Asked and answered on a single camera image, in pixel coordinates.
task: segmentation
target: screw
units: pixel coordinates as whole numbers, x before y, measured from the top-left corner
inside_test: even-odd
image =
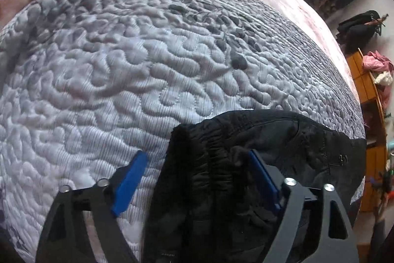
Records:
[[[284,179],[284,183],[288,186],[294,186],[297,184],[297,181],[294,178],[287,177]]]
[[[331,185],[331,184],[325,184],[325,185],[324,185],[324,189],[325,189],[326,191],[329,191],[329,192],[335,191],[335,187],[334,187],[333,185]]]
[[[101,180],[99,180],[97,182],[97,185],[100,187],[106,187],[106,186],[110,185],[110,181],[107,180],[106,178],[102,178]]]
[[[59,188],[60,193],[67,193],[71,191],[71,187],[69,185],[63,185]]]

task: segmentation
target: black jacket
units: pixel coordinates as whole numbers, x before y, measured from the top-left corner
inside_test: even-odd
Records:
[[[144,263],[256,262],[275,218],[247,170],[257,150],[303,186],[331,183],[345,208],[365,172],[366,141],[300,114],[234,111],[172,133],[145,226]],[[292,257],[308,223],[300,224]]]
[[[346,44],[346,54],[353,54],[358,48],[362,51],[375,33],[381,35],[381,26],[365,25],[378,18],[380,18],[378,12],[369,10],[339,24],[336,37],[339,44]]]

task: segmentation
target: wooden shelf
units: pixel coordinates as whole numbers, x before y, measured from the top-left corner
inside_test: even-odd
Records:
[[[360,98],[364,121],[370,128],[366,129],[367,141],[373,142],[367,146],[366,152],[366,183],[362,196],[362,212],[372,212],[379,197],[372,189],[370,178],[380,179],[379,173],[383,173],[387,160],[387,139],[382,105],[372,74],[362,67],[362,53],[359,50],[346,58],[350,72],[356,85]]]

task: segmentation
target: gray quilted blanket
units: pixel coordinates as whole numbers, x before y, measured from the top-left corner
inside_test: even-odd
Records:
[[[142,149],[149,166],[119,219],[140,258],[180,123],[270,108],[364,137],[330,59],[259,0],[35,0],[0,33],[0,65],[0,223],[26,262],[60,185],[90,187]]]

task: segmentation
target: wall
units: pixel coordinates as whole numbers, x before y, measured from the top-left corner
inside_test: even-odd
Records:
[[[382,36],[375,34],[374,38],[363,51],[377,50],[394,62],[394,0],[354,0],[344,9],[336,12],[326,23],[331,32],[335,35],[337,33],[336,28],[340,22],[354,15],[366,12],[367,10],[376,10],[380,16],[389,14],[389,17],[385,21],[386,27],[382,27]],[[394,90],[391,94],[387,113],[391,113],[394,116]],[[393,122],[394,118],[388,119],[386,124],[387,141],[394,139]]]

